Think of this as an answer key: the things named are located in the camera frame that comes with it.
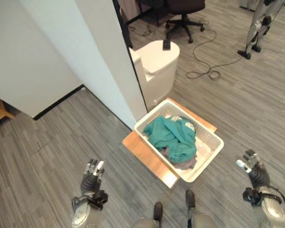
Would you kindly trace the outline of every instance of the robot leg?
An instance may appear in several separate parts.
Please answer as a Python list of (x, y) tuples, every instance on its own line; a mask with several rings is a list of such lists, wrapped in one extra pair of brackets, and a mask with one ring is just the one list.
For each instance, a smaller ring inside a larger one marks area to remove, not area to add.
[(262, 23), (260, 21), (260, 18), (265, 14), (265, 12), (267, 11), (268, 6), (265, 5), (263, 0), (260, 0), (256, 11), (253, 15), (253, 19), (250, 25), (250, 29), (247, 35), (247, 41), (246, 41), (246, 49), (245, 51), (241, 51), (239, 50), (238, 53), (245, 57), (246, 59), (250, 59), (251, 58), (251, 48), (254, 45), (254, 43), (256, 42), (258, 36), (259, 36), (259, 30), (262, 27)]
[(159, 222), (151, 218), (141, 218), (136, 221), (132, 228), (159, 228)]
[(190, 217), (188, 221), (188, 227), (192, 228), (219, 228), (213, 218), (205, 213), (199, 213), (195, 208), (190, 208)]
[(271, 3), (268, 6), (267, 12), (262, 21), (262, 28), (260, 29), (259, 36), (257, 37), (256, 40), (257, 42), (252, 46), (252, 50), (256, 52), (261, 52), (260, 43), (263, 40), (263, 37), (267, 34), (267, 32), (270, 29), (273, 15), (279, 11), (280, 7), (284, 4), (283, 2), (284, 1), (276, 0), (275, 2)]
[(131, 228), (160, 228), (162, 222), (162, 211), (162, 203), (157, 202), (154, 205), (153, 219), (141, 218), (140, 220), (136, 221)]
[(188, 228), (219, 228), (213, 218), (205, 213), (199, 213), (195, 208), (195, 197), (191, 190), (186, 191), (188, 207)]

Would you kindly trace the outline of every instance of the office chair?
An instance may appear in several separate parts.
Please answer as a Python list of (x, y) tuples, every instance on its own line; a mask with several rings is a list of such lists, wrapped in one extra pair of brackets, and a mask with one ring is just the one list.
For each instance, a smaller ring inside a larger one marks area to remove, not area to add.
[(181, 14), (180, 20), (168, 20), (166, 22), (166, 28), (170, 27), (170, 24), (175, 24), (174, 27), (167, 32), (166, 38), (170, 39), (171, 34), (178, 28), (183, 27), (189, 36), (189, 43), (193, 42), (192, 35), (188, 29), (188, 25), (200, 26), (200, 31), (204, 31), (204, 25), (202, 23), (190, 21), (187, 14), (200, 11), (205, 8), (205, 0), (167, 0), (167, 6), (172, 14)]

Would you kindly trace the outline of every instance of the plastic basket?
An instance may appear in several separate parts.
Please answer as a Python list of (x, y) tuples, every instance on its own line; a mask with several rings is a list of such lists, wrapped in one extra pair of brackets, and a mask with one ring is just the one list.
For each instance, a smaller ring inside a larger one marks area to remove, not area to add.
[[(155, 119), (157, 116), (183, 116), (194, 123), (195, 137), (197, 146), (197, 162), (193, 169), (180, 170), (176, 169), (151, 143), (148, 138), (143, 135), (146, 125)], [(152, 111), (150, 111), (144, 118), (134, 126), (135, 131), (145, 140), (145, 142), (160, 156), (183, 180), (186, 182), (193, 182), (201, 172), (210, 164), (215, 156), (221, 151), (224, 142), (216, 134), (210, 132), (203, 124), (190, 116), (187, 112), (178, 107), (170, 100), (164, 100)]]

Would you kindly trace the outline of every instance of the teal cloth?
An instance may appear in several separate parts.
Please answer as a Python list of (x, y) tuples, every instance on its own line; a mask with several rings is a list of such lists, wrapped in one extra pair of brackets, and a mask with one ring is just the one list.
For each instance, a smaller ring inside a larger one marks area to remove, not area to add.
[(157, 150), (169, 148), (171, 162), (187, 162), (196, 154), (194, 126), (180, 117), (176, 121), (172, 118), (175, 117), (156, 117), (146, 126), (143, 133), (149, 137), (149, 142)]

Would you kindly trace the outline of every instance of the purple cloth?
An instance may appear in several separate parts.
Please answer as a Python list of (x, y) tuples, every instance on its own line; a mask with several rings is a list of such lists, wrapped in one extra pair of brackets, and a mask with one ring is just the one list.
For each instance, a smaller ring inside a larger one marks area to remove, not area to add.
[[(169, 159), (169, 148), (167, 147), (166, 149), (161, 150), (161, 154), (168, 160)], [(182, 163), (174, 163), (171, 162), (170, 163), (176, 168), (176, 169), (181, 169), (181, 170), (187, 170), (187, 169), (193, 169), (195, 164), (196, 164), (196, 154), (191, 158), (191, 160), (189, 161), (185, 161)]]

